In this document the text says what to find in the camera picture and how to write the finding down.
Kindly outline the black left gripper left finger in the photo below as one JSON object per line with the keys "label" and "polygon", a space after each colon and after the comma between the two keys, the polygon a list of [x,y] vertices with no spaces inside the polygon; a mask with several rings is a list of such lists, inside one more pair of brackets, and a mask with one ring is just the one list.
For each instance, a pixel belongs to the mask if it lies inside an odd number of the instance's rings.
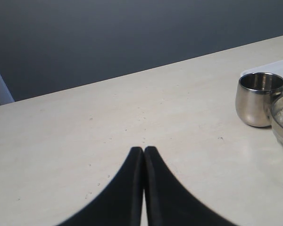
{"label": "black left gripper left finger", "polygon": [[61,226],[139,226],[142,214],[144,154],[133,147],[123,165],[87,206]]}

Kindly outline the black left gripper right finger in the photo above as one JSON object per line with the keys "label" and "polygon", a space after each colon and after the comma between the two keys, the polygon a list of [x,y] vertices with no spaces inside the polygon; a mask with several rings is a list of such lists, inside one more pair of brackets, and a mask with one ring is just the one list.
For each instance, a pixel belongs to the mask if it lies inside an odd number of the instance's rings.
{"label": "black left gripper right finger", "polygon": [[154,146],[144,151],[149,226],[233,226],[201,203],[176,179]]}

